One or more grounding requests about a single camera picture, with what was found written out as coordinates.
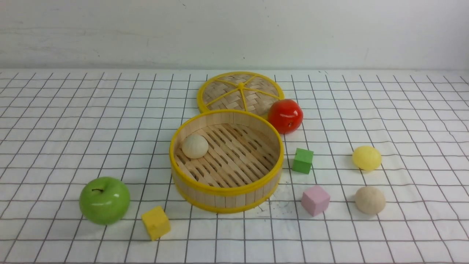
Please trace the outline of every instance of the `wooden ball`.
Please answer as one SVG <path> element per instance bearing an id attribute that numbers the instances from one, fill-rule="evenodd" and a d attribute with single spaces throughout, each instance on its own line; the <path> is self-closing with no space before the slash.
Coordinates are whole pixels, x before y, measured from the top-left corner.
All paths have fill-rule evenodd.
<path id="1" fill-rule="evenodd" d="M 198 159 L 207 154 L 208 142 L 207 140 L 198 134 L 192 134 L 184 140 L 182 143 L 182 152 L 188 158 Z"/>
<path id="2" fill-rule="evenodd" d="M 376 187 L 364 186 L 355 193 L 355 205 L 362 213 L 376 215 L 386 206 L 386 198 Z"/>

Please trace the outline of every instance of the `green apple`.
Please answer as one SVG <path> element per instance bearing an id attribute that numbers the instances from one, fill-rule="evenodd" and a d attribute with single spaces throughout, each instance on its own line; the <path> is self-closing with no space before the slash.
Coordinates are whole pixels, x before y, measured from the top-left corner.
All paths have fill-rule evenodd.
<path id="1" fill-rule="evenodd" d="M 98 225 L 110 225 L 124 217 L 129 209 L 130 192 L 120 180 L 100 177 L 83 188 L 79 203 L 86 219 Z"/>

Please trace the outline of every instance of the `pink cube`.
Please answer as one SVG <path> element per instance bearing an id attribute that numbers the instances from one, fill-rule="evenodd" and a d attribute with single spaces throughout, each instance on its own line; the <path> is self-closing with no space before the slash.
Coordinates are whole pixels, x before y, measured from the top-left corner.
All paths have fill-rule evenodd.
<path id="1" fill-rule="evenodd" d="M 304 191 L 301 205 L 315 217 L 327 209 L 330 200 L 331 196 L 321 186 L 315 185 Z"/>

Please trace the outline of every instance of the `yellow rim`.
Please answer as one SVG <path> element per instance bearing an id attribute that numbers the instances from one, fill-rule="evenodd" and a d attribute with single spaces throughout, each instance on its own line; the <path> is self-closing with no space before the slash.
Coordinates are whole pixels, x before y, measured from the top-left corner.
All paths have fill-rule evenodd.
<path id="1" fill-rule="evenodd" d="M 249 80 L 246 81 L 246 83 L 242 83 L 241 85 L 237 85 L 235 83 L 232 83 L 232 82 L 228 82 L 228 81 L 225 81 L 225 80 L 218 80 L 219 78 L 223 77 L 223 76 L 229 76 L 229 75 L 233 75 L 233 74 L 249 74 L 249 75 L 252 75 L 251 78 L 249 78 Z M 275 96 L 275 95 L 272 95 L 272 94 L 269 94 L 269 93 L 266 93 L 264 91 L 261 91 L 261 90 L 258 90 L 258 89 L 250 89 L 250 88 L 246 88 L 244 87 L 244 85 L 246 85 L 247 83 L 249 83 L 252 79 L 254 79 L 255 77 L 261 77 L 263 79 L 266 79 L 267 81 L 269 81 L 274 87 L 275 89 L 277 90 L 277 93 L 279 94 L 279 96 Z M 203 95 L 204 95 L 204 92 L 205 92 L 205 89 L 206 87 L 214 82 L 214 81 L 219 81 L 219 82 L 223 82 L 223 83 L 227 83 L 227 84 L 231 84 L 233 85 L 234 87 L 237 87 L 236 89 L 228 92 L 228 93 L 225 93 L 221 96 L 219 96 L 218 98 L 214 99 L 213 101 L 205 104 L 204 103 L 204 100 L 203 100 Z M 233 71 L 233 72 L 227 72 L 227 73 L 223 73 L 223 74 L 220 74 L 220 75 L 217 75 L 215 77 L 212 77 L 210 78 L 208 81 L 206 81 L 202 87 L 200 87 L 198 93 L 197 93 L 197 105 L 198 105 L 198 108 L 199 108 L 199 111 L 201 113 L 205 113 L 205 112 L 208 112 L 208 111 L 211 111 L 210 109 L 208 109 L 207 105 L 210 105 L 212 104 L 213 102 L 215 101 L 218 101 L 219 99 L 231 94 L 231 93 L 235 93 L 237 91 L 240 91 L 240 94 L 241 94 L 241 98 L 242 98 L 242 102 L 244 104 L 244 111 L 243 112 L 248 112 L 246 110 L 246 97 L 244 96 L 244 93 L 242 92 L 242 90 L 249 90 L 249 91 L 255 91 L 255 92 L 258 92 L 258 93 L 263 93 L 265 95 L 269 95 L 271 97 L 274 97 L 274 98 L 277 98 L 279 100 L 283 100 L 285 99 L 285 95 L 283 94 L 283 91 L 282 91 L 282 88 L 280 88 L 280 86 L 272 79 L 270 79 L 269 77 L 267 76 L 264 76 L 262 74 L 258 74 L 258 73 L 255 73 L 255 72 L 250 72 L 250 71 Z"/>
<path id="2" fill-rule="evenodd" d="M 234 207 L 234 208 L 218 208 L 218 207 L 207 206 L 207 205 L 205 205 L 205 204 L 199 203 L 199 202 L 197 202 L 197 201 L 195 201 L 195 200 L 192 200 L 189 196 L 187 196 L 184 192 L 182 192 L 176 182 L 174 182 L 174 185 L 176 186 L 176 189 L 177 189 L 177 191 L 179 192 L 179 194 L 180 194 L 187 202 L 189 202 L 190 204 L 194 205 L 195 207 L 198 207 L 198 208 L 200 208 L 200 209 L 202 209 L 202 210 L 206 210 L 206 211 L 213 212 L 213 213 L 233 214 L 233 213 L 239 213 L 239 212 L 243 212 L 243 211 L 252 209 L 252 208 L 254 208 L 254 207 L 256 207 L 256 206 L 262 204 L 263 202 L 267 201 L 267 199 L 269 199 L 269 197 L 272 196 L 272 194 L 275 192 L 275 190 L 276 190 L 277 187 L 279 186 L 279 182 L 280 182 L 280 177 L 279 177 L 279 180 L 277 180 L 277 182 L 275 183 L 275 186 L 273 187 L 272 191 L 270 191 L 266 196 L 262 197 L 261 199 L 255 201 L 255 202 L 253 202 L 253 203 L 250 203 L 250 204 L 248 204 L 248 205 L 241 206 L 241 207 Z"/>
<path id="3" fill-rule="evenodd" d="M 240 113 L 240 114 L 248 115 L 248 116 L 251 116 L 251 117 L 254 117 L 254 118 L 260 120 L 261 122 L 264 122 L 264 124 L 268 125 L 270 127 L 270 129 L 272 129 L 272 131 L 277 136 L 277 140 L 278 140 L 279 145 L 280 145 L 280 150 L 279 150 L 279 158 L 277 160 L 277 163 L 274 165 L 274 167 L 272 168 L 272 170 L 269 173 L 267 173 L 264 177 L 262 177 L 258 181 L 255 181 L 253 183 L 250 183 L 250 184 L 247 184 L 247 185 L 244 185 L 244 186 L 233 187 L 233 188 L 219 188 L 219 187 L 212 187 L 212 186 L 205 185 L 205 184 L 202 184 L 200 182 L 197 182 L 194 179 L 187 176 L 186 174 L 184 174 L 184 172 L 182 172 L 182 170 L 179 168 L 179 166 L 177 165 L 176 160 L 174 158 L 174 150 L 173 149 L 174 149 L 174 144 L 175 144 L 174 142 L 176 141 L 176 137 L 179 135 L 181 130 L 185 126 L 187 126 L 190 122 L 192 122 L 192 121 L 194 121 L 198 118 L 201 118 L 202 116 L 216 114 L 216 113 Z M 245 193 L 249 193 L 253 190 L 256 190 L 256 189 L 262 187 L 263 185 L 265 185 L 267 181 L 270 181 L 273 177 L 275 177 L 275 175 L 279 172 L 279 170 L 282 169 L 283 158 L 284 158 L 283 151 L 284 151 L 283 150 L 283 141 L 282 141 L 282 138 L 280 137 L 280 134 L 265 119 L 263 119 L 262 117 L 260 117 L 258 115 L 255 115 L 255 114 L 252 114 L 252 113 L 249 113 L 249 112 L 246 112 L 246 111 L 233 110 L 233 109 L 222 109 L 222 110 L 208 111 L 208 112 L 199 114 L 199 115 L 187 120 L 186 122 L 184 122 L 184 124 L 182 124 L 182 126 L 180 126 L 176 130 L 176 132 L 173 135 L 173 138 L 171 139 L 171 143 L 169 145 L 169 160 L 171 162 L 171 167 L 180 176 L 181 180 L 184 181 L 188 186 L 190 186 L 190 187 L 192 187 L 192 188 L 194 188 L 198 191 L 201 191 L 205 194 L 213 194 L 213 195 L 221 195 L 221 196 L 235 196 L 235 195 L 245 194 Z"/>

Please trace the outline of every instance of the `foam cube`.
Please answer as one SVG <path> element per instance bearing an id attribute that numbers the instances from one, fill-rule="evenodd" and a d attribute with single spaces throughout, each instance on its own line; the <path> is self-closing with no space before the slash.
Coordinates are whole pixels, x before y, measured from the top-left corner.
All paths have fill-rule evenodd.
<path id="1" fill-rule="evenodd" d="M 310 150 L 297 148 L 295 158 L 293 159 L 292 170 L 309 174 L 311 164 L 313 163 L 313 154 L 314 152 Z"/>
<path id="2" fill-rule="evenodd" d="M 319 185 L 315 185 L 303 192 L 301 205 L 312 216 L 324 212 L 329 206 L 331 196 Z"/>
<path id="3" fill-rule="evenodd" d="M 171 231 L 169 219 L 161 206 L 157 206 L 142 214 L 142 222 L 146 227 L 151 241 L 154 241 Z"/>

